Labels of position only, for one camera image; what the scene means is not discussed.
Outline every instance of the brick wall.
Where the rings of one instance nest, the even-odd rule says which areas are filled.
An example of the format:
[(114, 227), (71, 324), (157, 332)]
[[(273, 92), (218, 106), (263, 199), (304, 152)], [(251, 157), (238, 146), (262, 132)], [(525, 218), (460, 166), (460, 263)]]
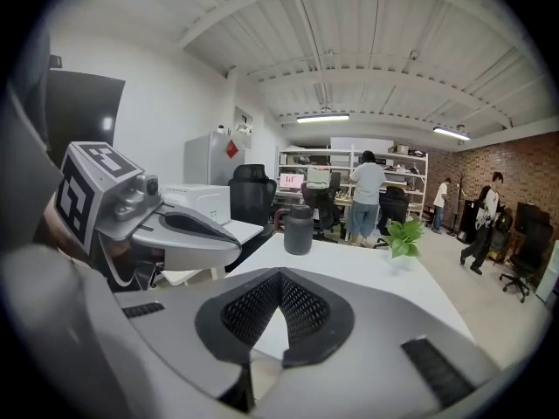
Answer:
[[(450, 153), (428, 149), (429, 175), (425, 205), (432, 205), (438, 185), (452, 178), (449, 200), (456, 196), (455, 183), (464, 173), (464, 191), (476, 198), (491, 181), (494, 171), (505, 178), (500, 191), (501, 203), (516, 214), (518, 202), (534, 203), (547, 211), (554, 227), (553, 241), (559, 239), (559, 133), (538, 135), (517, 141), (494, 144), (465, 152)], [(452, 224), (452, 209), (445, 209), (443, 224)]]

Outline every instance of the beige floor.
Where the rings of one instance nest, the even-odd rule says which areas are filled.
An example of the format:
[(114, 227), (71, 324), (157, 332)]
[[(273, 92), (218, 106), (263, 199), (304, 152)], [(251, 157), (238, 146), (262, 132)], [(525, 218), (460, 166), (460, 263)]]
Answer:
[[(341, 241), (340, 246), (347, 246)], [(459, 253), (465, 246), (455, 237), (437, 235), (427, 230), (419, 239), (419, 258), (424, 267), (454, 304), (470, 329), (474, 339), (501, 367), (527, 356), (549, 321), (549, 312), (534, 292), (520, 302), (514, 288), (503, 292), (504, 281), (499, 275), (507, 269), (493, 266), (487, 260), (477, 275), (459, 263)], [(197, 275), (201, 282), (210, 275)], [(259, 352), (252, 352), (252, 380), (254, 398), (258, 401), (272, 387), (281, 372), (280, 362)]]

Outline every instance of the person in white t-shirt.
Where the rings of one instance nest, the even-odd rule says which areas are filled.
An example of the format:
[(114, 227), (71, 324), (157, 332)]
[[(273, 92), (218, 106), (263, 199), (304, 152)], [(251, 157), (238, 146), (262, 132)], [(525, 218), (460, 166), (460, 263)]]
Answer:
[(440, 234), (440, 225), (443, 222), (443, 214), (445, 214), (445, 202), (446, 195), (448, 192), (448, 185), (452, 184), (450, 177), (446, 177), (446, 180), (440, 184), (437, 191), (437, 196), (435, 197), (435, 216), (433, 217), (433, 225), (431, 229)]
[(485, 186), (481, 190), (478, 203), (478, 215), (476, 216), (475, 228), (478, 234), (475, 242), (460, 252), (460, 263), (464, 265), (468, 256), (474, 255), (475, 260), (470, 266), (470, 270), (481, 275), (481, 265), (485, 261), (489, 248), (491, 246), (491, 232), (493, 229), (493, 221), (497, 213), (502, 212), (505, 207), (499, 203), (499, 189), (503, 184), (503, 174), (501, 172), (493, 172), (493, 179), (490, 186)]
[(384, 170), (376, 164), (375, 154), (366, 150), (362, 158), (363, 164), (349, 176), (350, 182), (355, 184), (355, 192), (347, 228), (354, 245), (357, 245), (359, 235), (367, 239), (375, 229), (378, 191), (386, 182)]

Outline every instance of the poster on wall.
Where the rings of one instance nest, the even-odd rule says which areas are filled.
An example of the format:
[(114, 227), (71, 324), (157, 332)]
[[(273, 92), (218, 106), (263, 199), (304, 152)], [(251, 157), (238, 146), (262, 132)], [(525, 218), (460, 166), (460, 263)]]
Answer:
[(240, 142), (245, 149), (252, 148), (252, 116), (235, 107), (235, 120), (233, 123), (233, 139)]

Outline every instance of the red paper sign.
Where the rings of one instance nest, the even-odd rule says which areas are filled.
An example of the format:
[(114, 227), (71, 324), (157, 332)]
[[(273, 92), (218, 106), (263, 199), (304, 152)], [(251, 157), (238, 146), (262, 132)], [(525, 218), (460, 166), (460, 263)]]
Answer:
[(235, 146), (235, 143), (233, 142), (233, 140), (229, 141), (229, 144), (227, 145), (227, 154), (229, 155), (229, 158), (233, 158), (237, 152), (237, 146)]

